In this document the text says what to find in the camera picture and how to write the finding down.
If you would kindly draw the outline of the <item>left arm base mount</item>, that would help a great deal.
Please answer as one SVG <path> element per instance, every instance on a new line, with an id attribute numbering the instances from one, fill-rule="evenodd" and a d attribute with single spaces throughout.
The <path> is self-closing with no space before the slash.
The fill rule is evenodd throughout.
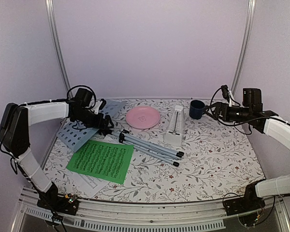
<path id="1" fill-rule="evenodd" d="M 37 206 L 57 213 L 75 216 L 79 207 L 78 200 L 58 195 L 40 194 Z"/>

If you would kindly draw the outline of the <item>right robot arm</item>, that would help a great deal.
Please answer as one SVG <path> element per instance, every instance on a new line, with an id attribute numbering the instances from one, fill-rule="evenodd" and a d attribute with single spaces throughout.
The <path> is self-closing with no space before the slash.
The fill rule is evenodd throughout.
<path id="1" fill-rule="evenodd" d="M 261 90 L 244 88 L 243 101 L 234 106 L 231 91 L 226 85 L 221 86 L 222 96 L 228 103 L 211 102 L 205 106 L 203 113 L 229 127 L 248 124 L 258 132 L 265 134 L 290 150 L 290 123 L 283 120 L 273 111 L 264 111 Z M 290 196 L 290 174 L 277 178 L 257 181 L 246 186 L 240 206 L 250 211 L 259 203 L 259 199 L 268 196 Z"/>

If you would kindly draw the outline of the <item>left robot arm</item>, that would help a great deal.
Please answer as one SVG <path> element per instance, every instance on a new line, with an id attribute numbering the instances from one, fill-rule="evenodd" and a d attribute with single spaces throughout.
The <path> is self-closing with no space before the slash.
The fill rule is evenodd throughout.
<path id="1" fill-rule="evenodd" d="M 114 124 L 109 115 L 100 110 L 106 100 L 97 101 L 94 91 L 85 85 L 76 85 L 74 97 L 6 105 L 0 123 L 0 152 L 10 156 L 14 172 L 22 175 L 37 190 L 40 199 L 52 210 L 62 206 L 57 186 L 46 176 L 35 159 L 29 142 L 30 126 L 54 119 L 68 118 L 80 121 L 85 128 L 112 129 Z"/>

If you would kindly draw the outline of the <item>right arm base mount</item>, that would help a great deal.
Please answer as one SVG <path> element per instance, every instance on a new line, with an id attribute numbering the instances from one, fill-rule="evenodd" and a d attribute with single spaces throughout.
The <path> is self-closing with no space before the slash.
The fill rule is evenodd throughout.
<path id="1" fill-rule="evenodd" d="M 240 216 L 239 221 L 245 227 L 254 227 L 259 222 L 265 208 L 265 201 L 262 198 L 252 198 L 252 200 L 237 195 L 227 193 L 224 195 L 222 205 L 227 216 L 248 213 L 253 210 L 261 210 L 260 213 L 254 213 L 252 216 Z"/>

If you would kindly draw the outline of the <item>green sheet music paper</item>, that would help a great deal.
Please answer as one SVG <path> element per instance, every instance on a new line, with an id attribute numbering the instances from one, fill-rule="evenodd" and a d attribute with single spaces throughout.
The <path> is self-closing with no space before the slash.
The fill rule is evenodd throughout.
<path id="1" fill-rule="evenodd" d="M 133 152 L 133 145 L 89 140 L 72 155 L 66 168 L 71 172 L 122 185 Z"/>

